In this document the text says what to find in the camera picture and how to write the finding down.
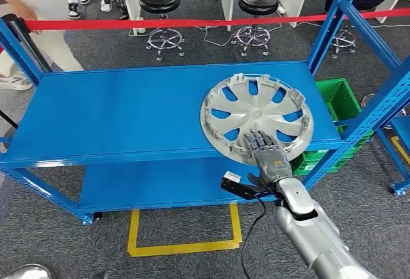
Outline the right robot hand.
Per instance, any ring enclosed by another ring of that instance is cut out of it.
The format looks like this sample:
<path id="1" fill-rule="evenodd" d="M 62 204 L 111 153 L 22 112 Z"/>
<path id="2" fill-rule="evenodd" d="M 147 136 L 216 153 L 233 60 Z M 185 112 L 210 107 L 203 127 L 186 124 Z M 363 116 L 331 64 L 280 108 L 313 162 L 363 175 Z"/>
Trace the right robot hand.
<path id="1" fill-rule="evenodd" d="M 248 146 L 259 167 L 259 175 L 248 173 L 248 180 L 256 186 L 273 187 L 283 178 L 292 177 L 292 168 L 283 149 L 272 136 L 262 130 L 245 133 Z"/>

